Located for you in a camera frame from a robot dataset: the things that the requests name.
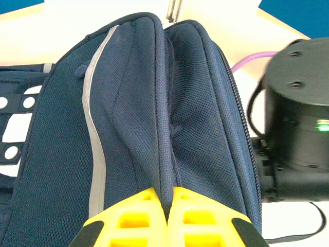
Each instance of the green led light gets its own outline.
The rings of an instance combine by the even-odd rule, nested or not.
[[[318,125],[318,130],[322,132],[329,131],[329,125]]]

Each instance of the table surface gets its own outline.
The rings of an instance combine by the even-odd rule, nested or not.
[[[183,1],[178,20],[199,21],[222,48],[229,63],[261,51],[279,51],[295,39],[306,38],[257,8],[261,0]],[[87,34],[111,21],[135,12],[152,12],[165,20],[169,0],[45,0],[44,4],[0,15],[0,65],[55,63]],[[269,59],[246,64],[234,77],[244,108]],[[31,114],[10,119],[3,141],[24,141]],[[253,119],[264,130],[264,94],[255,102]],[[17,166],[1,167],[0,172],[15,176]],[[329,203],[317,203],[329,215]],[[308,203],[264,203],[263,236],[281,237],[307,234],[320,226],[321,218]],[[275,246],[327,246],[328,227],[316,236]]]

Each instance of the backpack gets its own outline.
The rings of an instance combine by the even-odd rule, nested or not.
[[[42,85],[38,94],[25,95]],[[36,100],[24,107],[27,97]],[[1,246],[68,246],[83,223],[153,187],[245,214],[261,231],[261,191],[239,93],[221,49],[196,21],[163,30],[136,13],[87,35],[55,65],[0,67],[0,137],[32,112],[24,143],[0,145]],[[16,156],[6,151],[17,147]]]

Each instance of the reflective strip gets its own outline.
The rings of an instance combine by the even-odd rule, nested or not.
[[[49,73],[51,71],[52,63],[45,63],[43,65],[43,73]]]
[[[93,55],[93,58],[90,62],[90,65],[86,71],[84,84],[83,84],[83,95],[82,95],[82,103],[84,115],[86,118],[88,131],[90,135],[90,142],[92,145],[93,151],[93,178],[92,178],[92,186],[90,188],[90,196],[89,196],[89,218],[99,214],[104,210],[104,193],[105,193],[105,180],[106,180],[106,162],[105,156],[101,144],[101,140],[98,136],[96,127],[94,125],[92,115],[90,113],[90,89],[92,87],[93,75],[97,65],[97,62],[114,31],[117,26],[112,27],[102,42],[102,44],[98,47],[97,51]]]

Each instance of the zipper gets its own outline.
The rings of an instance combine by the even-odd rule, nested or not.
[[[250,138],[249,131],[248,131],[247,119],[246,119],[245,113],[243,111],[240,95],[239,95],[239,92],[237,90],[237,86],[236,86],[236,82],[235,82],[234,77],[233,77],[232,70],[231,70],[231,68],[230,68],[230,66],[229,66],[229,64],[226,60],[226,57],[225,57],[223,51],[220,49],[220,47],[216,43],[214,43],[214,44],[216,45],[216,47],[218,49],[218,52],[221,54],[221,57],[222,57],[224,65],[225,65],[225,69],[226,69],[228,78],[229,78],[231,86],[232,86],[232,90],[233,90],[233,94],[234,94],[235,101],[236,101],[236,104],[237,104],[237,108],[238,108],[239,113],[240,113],[243,130],[245,132],[246,139],[247,139],[247,145],[248,145],[248,149],[249,149],[249,153],[250,153],[252,169],[253,169],[253,173],[254,173],[254,176],[255,176],[258,204],[259,204],[259,209],[260,209],[260,214],[261,214],[261,219],[262,219],[261,185],[260,185],[260,180],[259,180],[259,176],[258,176],[256,160],[255,160],[255,156],[254,156],[254,152],[253,152],[253,146],[252,146],[251,138]]]

